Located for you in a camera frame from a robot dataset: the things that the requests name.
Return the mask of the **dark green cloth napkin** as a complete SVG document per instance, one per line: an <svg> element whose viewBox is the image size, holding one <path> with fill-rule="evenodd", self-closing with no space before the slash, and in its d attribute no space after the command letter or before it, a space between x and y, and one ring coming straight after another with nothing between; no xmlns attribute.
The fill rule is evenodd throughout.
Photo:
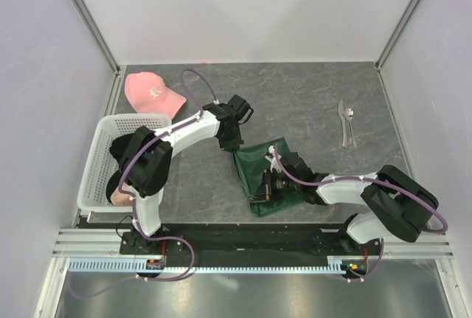
<svg viewBox="0 0 472 318"><path fill-rule="evenodd" d="M240 148L233 153L237 175L243 191L250 202L250 210L259 218L272 215L304 202L301 194L282 193L280 196L276 196L274 201L251 203L251 199L256 195L257 188L263 180L263 171L270 168L270 162L266 159L266 153L268 148L274 144L278 144L280 156L290 152L285 138L281 137L247 148Z"/></svg>

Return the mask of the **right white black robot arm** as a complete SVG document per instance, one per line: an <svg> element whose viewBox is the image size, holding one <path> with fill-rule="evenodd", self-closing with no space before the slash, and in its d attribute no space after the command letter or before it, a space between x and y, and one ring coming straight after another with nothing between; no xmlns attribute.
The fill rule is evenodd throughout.
<svg viewBox="0 0 472 318"><path fill-rule="evenodd" d="M392 165L361 176L315 173L296 152L265 155L269 162L249 200L253 204L275 204L295 195L313 205L357 204L368 207L351 215L337 233L342 252L355 254L365 244L387 235L414 243L437 214L439 202L424 187Z"/></svg>

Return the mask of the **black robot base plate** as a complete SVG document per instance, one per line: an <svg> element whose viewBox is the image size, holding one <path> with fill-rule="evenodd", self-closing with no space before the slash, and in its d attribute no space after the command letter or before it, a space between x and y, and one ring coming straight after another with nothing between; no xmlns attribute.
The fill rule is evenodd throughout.
<svg viewBox="0 0 472 318"><path fill-rule="evenodd" d="M249 252L278 250L306 252L315 256L369 256L380 253L381 240L377 237L366 244L358 244L347 237L343 224L277 224L277 223L213 223L164 224L154 238L159 243L143 238L137 230L122 234L121 255L177 255L187 254L188 241L197 255L207 252Z"/></svg>

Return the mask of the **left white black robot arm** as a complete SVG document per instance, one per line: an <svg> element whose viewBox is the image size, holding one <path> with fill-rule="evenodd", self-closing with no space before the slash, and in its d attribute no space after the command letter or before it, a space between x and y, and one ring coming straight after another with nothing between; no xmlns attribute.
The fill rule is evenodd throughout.
<svg viewBox="0 0 472 318"><path fill-rule="evenodd" d="M144 253L156 253L162 245L159 206L173 157L213 137L222 151L234 153L243 144L240 126L253 113L250 104L235 94L229 102L214 101L176 124L156 130L142 126L134 132L119 162L117 190L131 201L132 222L139 231L136 245Z"/></svg>

